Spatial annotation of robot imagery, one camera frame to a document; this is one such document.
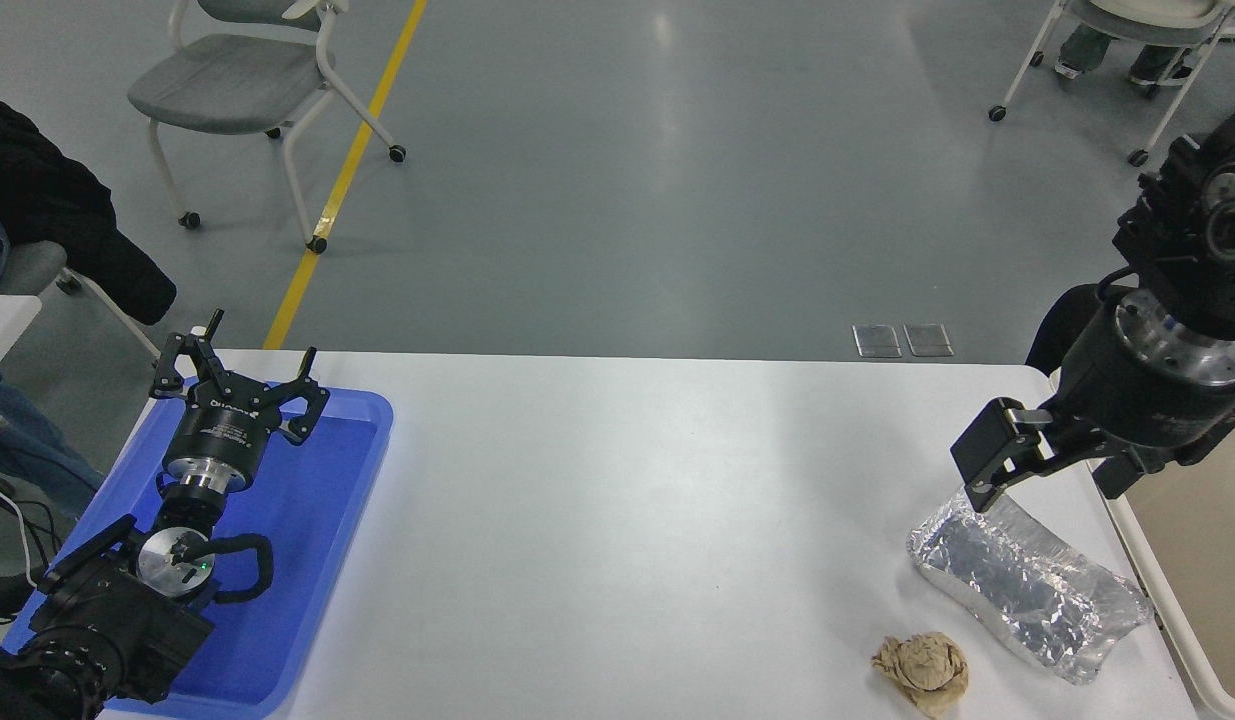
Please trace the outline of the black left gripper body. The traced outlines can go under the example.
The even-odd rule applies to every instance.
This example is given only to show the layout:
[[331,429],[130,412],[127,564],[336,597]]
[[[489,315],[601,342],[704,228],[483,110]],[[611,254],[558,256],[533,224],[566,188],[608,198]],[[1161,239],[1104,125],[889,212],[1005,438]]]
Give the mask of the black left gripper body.
[[191,466],[211,461],[228,466],[230,479],[253,480],[270,432],[278,429],[275,405],[259,404],[270,387],[238,373],[225,375],[228,393],[212,379],[203,379],[186,391],[186,411],[165,450],[164,471],[178,477]]

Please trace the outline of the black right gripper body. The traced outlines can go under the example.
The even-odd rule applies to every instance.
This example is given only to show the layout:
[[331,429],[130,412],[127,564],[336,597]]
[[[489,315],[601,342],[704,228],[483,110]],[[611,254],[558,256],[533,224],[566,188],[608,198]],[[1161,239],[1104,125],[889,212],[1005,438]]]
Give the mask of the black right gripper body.
[[1062,359],[1051,414],[1057,454],[1137,448],[1194,464],[1235,430],[1235,340],[1158,304],[1102,304]]

